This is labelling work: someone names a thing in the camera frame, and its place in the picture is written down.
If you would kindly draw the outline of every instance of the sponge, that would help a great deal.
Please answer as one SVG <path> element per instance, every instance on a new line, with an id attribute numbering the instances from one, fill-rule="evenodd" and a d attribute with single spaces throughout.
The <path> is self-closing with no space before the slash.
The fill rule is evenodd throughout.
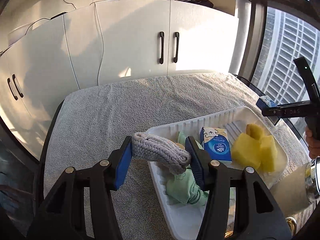
<path id="1" fill-rule="evenodd" d="M 275 139 L 272 135 L 264 136 L 260 139 L 260 154 L 261 170 L 264 172 L 275 171 L 278 151 L 276 148 Z"/>
<path id="2" fill-rule="evenodd" d="M 247 124 L 246 133 L 256 140 L 260 140 L 264 136 L 263 129 L 255 123 Z"/>
<path id="3" fill-rule="evenodd" d="M 260 142 L 245 133 L 241 133 L 232 145 L 232 161 L 242 166 L 251 166 L 257 170 L 261 164 L 260 156 Z"/>

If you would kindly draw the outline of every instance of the window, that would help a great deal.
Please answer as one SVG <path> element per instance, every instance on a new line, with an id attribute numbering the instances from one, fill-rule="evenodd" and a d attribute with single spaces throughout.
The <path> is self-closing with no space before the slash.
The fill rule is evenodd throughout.
<path id="1" fill-rule="evenodd" d="M 266 95 L 271 95 L 276 104 L 308 100 L 293 60 L 304 56 L 320 86 L 320 60 L 317 60 L 320 31 L 291 14 L 270 7 L 267 9 L 266 29 L 268 40 L 264 35 L 263 50 L 252 83 Z M 303 136 L 304 118 L 291 118 L 291 122 Z"/>

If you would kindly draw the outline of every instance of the tissue box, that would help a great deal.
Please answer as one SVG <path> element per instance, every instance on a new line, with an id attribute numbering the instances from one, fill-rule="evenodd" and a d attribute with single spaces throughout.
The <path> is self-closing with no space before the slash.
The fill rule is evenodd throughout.
<path id="1" fill-rule="evenodd" d="M 200 142 L 213 160 L 231 162 L 230 146 L 227 130 L 220 128 L 202 127 Z"/>
<path id="2" fill-rule="evenodd" d="M 256 106 L 260 108 L 260 110 L 266 108 L 266 107 L 275 107 L 278 106 L 269 96 L 262 96 L 259 97 Z M 268 119 L 276 125 L 280 118 L 277 116 L 268 116 Z"/>

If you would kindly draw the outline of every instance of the cabinet door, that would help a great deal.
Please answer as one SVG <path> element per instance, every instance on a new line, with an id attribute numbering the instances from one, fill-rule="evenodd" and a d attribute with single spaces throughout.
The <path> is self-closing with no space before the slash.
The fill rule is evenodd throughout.
<path id="1" fill-rule="evenodd" d="M 64 14 L 64 26 L 80 89 L 97 86 L 103 44 L 95 5 Z"/>
<path id="2" fill-rule="evenodd" d="M 171 1 L 168 74 L 227 73 L 238 18 L 205 6 Z M 179 33 L 178 58 L 175 63 Z"/>
<path id="3" fill-rule="evenodd" d="M 103 1 L 96 7 L 104 46 L 99 85 L 167 74 L 169 0 Z"/>
<path id="4" fill-rule="evenodd" d="M 39 160 L 45 134 L 30 116 L 15 89 L 6 54 L 0 57 L 0 116 L 18 141 Z"/>
<path id="5" fill-rule="evenodd" d="M 47 134 L 61 101 L 79 90 L 68 53 L 63 16 L 28 33 L 7 50 L 6 56 L 24 105 Z"/>

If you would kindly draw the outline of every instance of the person's hand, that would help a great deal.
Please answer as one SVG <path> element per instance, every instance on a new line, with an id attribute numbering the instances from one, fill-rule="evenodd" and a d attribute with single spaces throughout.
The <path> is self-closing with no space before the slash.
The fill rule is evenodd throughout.
<path id="1" fill-rule="evenodd" d="M 308 146 L 309 157 L 311 159 L 315 159 L 317 158 L 317 156 L 320 156 L 320 141 L 312 137 L 312 131 L 307 126 L 306 126 L 306 141 L 309 145 Z"/>

